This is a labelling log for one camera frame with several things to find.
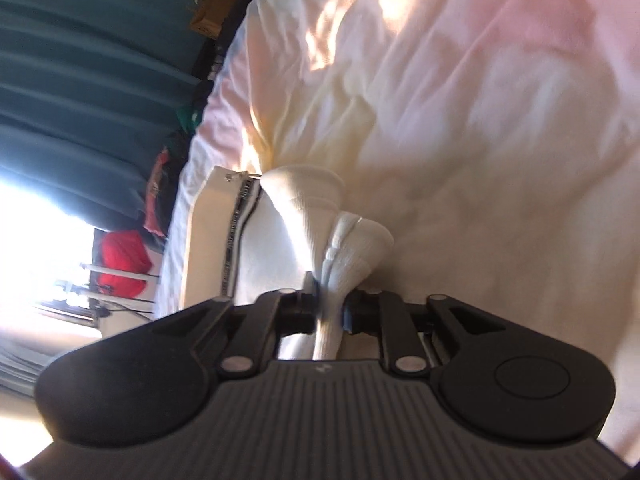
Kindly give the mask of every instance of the curtain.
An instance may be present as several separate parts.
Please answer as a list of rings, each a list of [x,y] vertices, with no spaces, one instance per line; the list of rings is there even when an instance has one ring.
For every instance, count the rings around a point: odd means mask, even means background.
[[[204,38],[193,0],[0,0],[0,179],[137,228]]]

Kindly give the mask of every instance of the metal screw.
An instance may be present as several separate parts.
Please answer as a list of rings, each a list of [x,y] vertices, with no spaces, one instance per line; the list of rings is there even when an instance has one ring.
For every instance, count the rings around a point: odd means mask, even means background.
[[[427,367],[427,361],[417,355],[405,355],[396,361],[396,368],[401,372],[416,373]]]
[[[222,362],[220,363],[222,369],[229,373],[246,372],[250,370],[253,365],[254,362],[251,361],[251,359],[242,355],[227,357],[222,359]]]

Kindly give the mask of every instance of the mattress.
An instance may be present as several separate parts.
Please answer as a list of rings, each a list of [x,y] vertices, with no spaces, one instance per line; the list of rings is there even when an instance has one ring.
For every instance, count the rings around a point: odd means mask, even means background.
[[[639,6],[254,0],[181,176],[156,314],[186,306],[213,167],[304,162],[393,234],[367,286],[449,294],[612,363],[638,311]]]

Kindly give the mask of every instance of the blue curtain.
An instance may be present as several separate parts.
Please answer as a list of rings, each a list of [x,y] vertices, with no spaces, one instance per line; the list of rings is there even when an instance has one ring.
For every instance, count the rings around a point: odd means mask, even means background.
[[[198,83],[192,7],[0,0],[0,179],[99,228],[137,227],[175,109]]]

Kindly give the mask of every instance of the red bag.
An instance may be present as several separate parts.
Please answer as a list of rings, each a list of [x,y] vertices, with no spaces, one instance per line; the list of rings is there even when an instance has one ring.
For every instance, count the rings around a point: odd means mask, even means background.
[[[102,265],[110,269],[146,274],[152,263],[138,231],[107,233],[102,239]],[[135,298],[145,290],[146,281],[112,274],[98,276],[98,288],[103,294]]]

